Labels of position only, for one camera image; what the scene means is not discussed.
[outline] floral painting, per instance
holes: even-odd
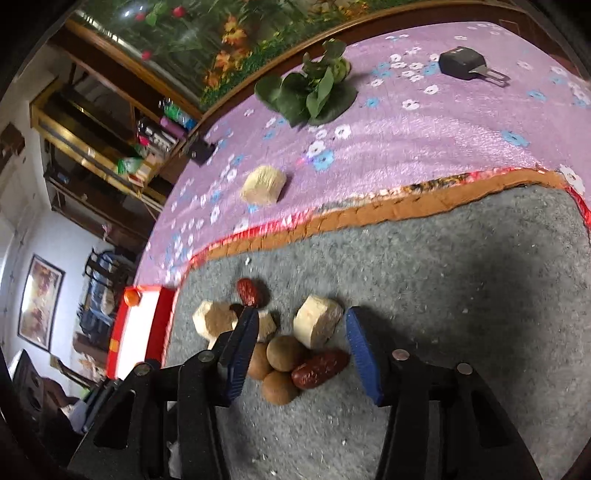
[[[33,255],[22,293],[18,336],[46,351],[51,346],[56,303],[63,279],[63,270]]]
[[[92,0],[73,19],[153,69],[202,111],[292,47],[418,0]]]

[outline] metal key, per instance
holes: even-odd
[[[511,80],[507,75],[487,67],[484,57],[467,47],[456,47],[439,55],[439,69],[450,77],[460,80],[482,78],[499,87],[507,86]]]

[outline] picture frame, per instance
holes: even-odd
[[[63,270],[33,255],[22,291],[17,334],[47,352],[64,275]]]

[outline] purple tablecloth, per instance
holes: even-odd
[[[456,46],[482,53],[511,84],[441,74],[439,53]],[[359,94],[331,124],[290,128],[252,96],[212,127],[207,138],[218,148],[208,165],[189,163],[179,178],[136,283],[177,286],[195,253],[249,226],[459,173],[561,168],[588,200],[589,87],[519,36],[489,23],[428,25],[353,44],[345,56]],[[239,191],[263,164],[290,182],[279,203],[256,208]]]

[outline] tofu piece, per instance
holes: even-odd
[[[335,331],[343,309],[334,300],[310,295],[294,319],[294,336],[309,349],[321,348]]]
[[[259,310],[259,334],[256,339],[257,342],[268,342],[269,338],[277,331],[275,320],[268,310]],[[238,319],[232,322],[232,330],[238,325]]]
[[[210,342],[216,340],[221,333],[232,330],[234,320],[236,314],[230,310],[229,303],[203,300],[193,313],[195,330]]]
[[[250,205],[271,205],[277,203],[287,176],[268,165],[257,167],[242,186],[240,198]]]

